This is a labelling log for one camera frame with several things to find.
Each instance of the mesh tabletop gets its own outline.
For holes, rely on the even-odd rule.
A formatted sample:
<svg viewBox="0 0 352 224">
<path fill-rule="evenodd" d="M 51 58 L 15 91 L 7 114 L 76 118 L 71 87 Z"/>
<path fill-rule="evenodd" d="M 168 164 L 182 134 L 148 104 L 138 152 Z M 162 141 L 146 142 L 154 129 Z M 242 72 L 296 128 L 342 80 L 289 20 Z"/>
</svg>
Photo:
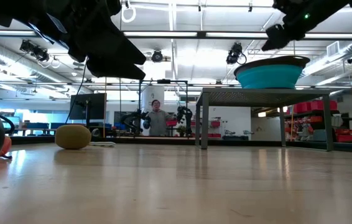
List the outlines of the mesh tabletop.
<svg viewBox="0 0 352 224">
<path fill-rule="evenodd" d="M 202 97 L 208 93 L 210 106 L 263 106 L 281 107 L 314 100 L 329 95 L 328 90 L 290 90 L 290 89 L 238 89 L 203 88 L 197 101 L 202 105 Z"/>
</svg>

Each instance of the teal bowl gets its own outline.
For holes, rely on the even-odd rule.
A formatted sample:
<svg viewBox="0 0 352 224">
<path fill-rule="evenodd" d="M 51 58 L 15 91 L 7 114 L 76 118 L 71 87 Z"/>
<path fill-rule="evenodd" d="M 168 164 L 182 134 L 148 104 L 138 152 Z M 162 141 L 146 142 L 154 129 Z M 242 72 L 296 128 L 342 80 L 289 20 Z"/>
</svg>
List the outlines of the teal bowl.
<svg viewBox="0 0 352 224">
<path fill-rule="evenodd" d="M 294 89 L 300 74 L 309 61 L 309 58 L 301 56 L 257 60 L 238 67 L 234 71 L 234 75 L 242 88 Z"/>
</svg>

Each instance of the metal table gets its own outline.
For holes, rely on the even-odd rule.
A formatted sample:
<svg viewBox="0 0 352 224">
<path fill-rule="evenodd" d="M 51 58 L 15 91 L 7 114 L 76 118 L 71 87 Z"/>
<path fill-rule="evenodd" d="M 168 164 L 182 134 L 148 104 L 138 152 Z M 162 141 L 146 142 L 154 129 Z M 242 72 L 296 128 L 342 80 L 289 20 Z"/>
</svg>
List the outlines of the metal table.
<svg viewBox="0 0 352 224">
<path fill-rule="evenodd" d="M 280 108 L 280 127 L 282 146 L 285 143 L 284 106 L 322 97 L 324 102 L 324 123 L 327 134 L 327 151 L 333 150 L 330 91 L 328 90 L 290 90 L 290 89 L 239 89 L 203 88 L 196 104 L 196 120 L 200 120 L 202 106 L 202 136 L 200 145 L 200 122 L 196 122 L 195 144 L 208 149 L 209 106 L 240 106 Z"/>
</svg>

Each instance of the monitor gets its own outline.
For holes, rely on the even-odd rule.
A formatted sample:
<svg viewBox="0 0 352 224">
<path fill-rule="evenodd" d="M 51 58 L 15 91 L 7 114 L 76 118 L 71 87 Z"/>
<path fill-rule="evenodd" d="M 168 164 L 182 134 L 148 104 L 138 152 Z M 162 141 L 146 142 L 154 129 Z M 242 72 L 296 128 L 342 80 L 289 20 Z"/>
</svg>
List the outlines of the monitor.
<svg viewBox="0 0 352 224">
<path fill-rule="evenodd" d="M 107 96 L 105 93 L 71 96 L 70 119 L 86 119 L 86 109 L 89 108 L 89 119 L 104 119 Z"/>
</svg>

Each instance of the person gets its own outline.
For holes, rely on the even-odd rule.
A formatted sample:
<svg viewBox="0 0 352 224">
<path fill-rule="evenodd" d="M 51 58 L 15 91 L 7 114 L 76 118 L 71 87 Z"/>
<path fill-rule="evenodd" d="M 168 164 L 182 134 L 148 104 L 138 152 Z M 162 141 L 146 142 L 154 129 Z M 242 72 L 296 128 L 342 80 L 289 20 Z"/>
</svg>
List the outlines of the person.
<svg viewBox="0 0 352 224">
<path fill-rule="evenodd" d="M 150 136 L 165 136 L 166 121 L 173 120 L 174 117 L 160 109 L 159 100 L 153 100 L 151 103 L 152 111 L 148 114 L 151 118 Z"/>
</svg>

